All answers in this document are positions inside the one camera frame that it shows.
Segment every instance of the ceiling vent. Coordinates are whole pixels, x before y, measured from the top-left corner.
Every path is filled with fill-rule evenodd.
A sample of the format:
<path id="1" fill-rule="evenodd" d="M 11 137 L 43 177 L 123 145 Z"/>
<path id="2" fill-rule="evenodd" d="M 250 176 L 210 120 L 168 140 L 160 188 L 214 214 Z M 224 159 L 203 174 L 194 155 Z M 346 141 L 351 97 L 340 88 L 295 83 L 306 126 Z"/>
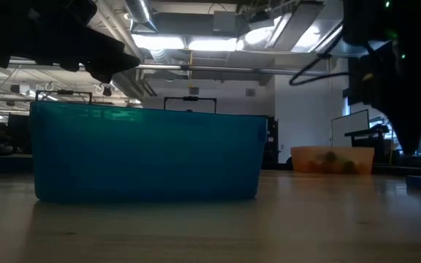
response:
<path id="1" fill-rule="evenodd" d="M 256 90 L 254 88 L 247 88 L 246 96 L 256 96 Z"/>
<path id="2" fill-rule="evenodd" d="M 189 87 L 189 95 L 199 95 L 198 87 Z"/>

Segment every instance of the blue plastic bin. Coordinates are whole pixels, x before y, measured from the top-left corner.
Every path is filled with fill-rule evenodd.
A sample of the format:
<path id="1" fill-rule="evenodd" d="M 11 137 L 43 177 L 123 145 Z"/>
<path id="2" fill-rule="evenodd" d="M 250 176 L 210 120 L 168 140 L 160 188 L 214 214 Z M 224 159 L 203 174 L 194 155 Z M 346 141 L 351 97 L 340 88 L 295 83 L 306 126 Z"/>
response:
<path id="1" fill-rule="evenodd" d="M 266 120 L 33 102 L 35 194 L 47 202 L 247 199 Z"/>

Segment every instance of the desk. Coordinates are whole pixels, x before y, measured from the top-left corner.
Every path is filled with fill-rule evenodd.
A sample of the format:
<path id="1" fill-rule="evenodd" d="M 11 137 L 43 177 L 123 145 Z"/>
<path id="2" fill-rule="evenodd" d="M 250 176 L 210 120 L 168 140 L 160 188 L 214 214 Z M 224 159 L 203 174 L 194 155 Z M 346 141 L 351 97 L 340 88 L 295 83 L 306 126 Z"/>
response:
<path id="1" fill-rule="evenodd" d="M 53 205 L 0 178 L 0 262 L 420 262 L 403 178 L 264 171 L 245 202 Z"/>

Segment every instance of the plastic bin handle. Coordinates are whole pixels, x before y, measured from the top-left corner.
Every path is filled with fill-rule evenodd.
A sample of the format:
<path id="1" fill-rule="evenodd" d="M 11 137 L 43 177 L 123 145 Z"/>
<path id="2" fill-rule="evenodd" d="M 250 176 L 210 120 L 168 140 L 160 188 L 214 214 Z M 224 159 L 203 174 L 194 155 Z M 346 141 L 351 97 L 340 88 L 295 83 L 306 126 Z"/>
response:
<path id="1" fill-rule="evenodd" d="M 59 90 L 59 91 L 36 91 L 35 92 L 35 102 L 38 102 L 38 95 L 40 93 L 45 93 L 42 97 L 42 101 L 46 99 L 50 94 L 57 93 L 58 95 L 74 95 L 74 94 L 87 94 L 88 95 L 88 103 L 92 104 L 92 93 L 91 92 L 84 92 L 84 91 L 67 91 L 67 90 Z"/>

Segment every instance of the wooden table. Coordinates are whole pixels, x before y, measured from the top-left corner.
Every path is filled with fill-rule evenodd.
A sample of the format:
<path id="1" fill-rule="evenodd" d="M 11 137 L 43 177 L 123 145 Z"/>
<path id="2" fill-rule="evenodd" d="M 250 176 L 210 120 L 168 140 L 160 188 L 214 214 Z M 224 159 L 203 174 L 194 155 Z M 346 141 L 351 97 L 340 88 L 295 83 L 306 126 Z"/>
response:
<path id="1" fill-rule="evenodd" d="M 265 172 L 245 202 L 51 205 L 0 178 L 0 262 L 420 262 L 403 178 Z"/>

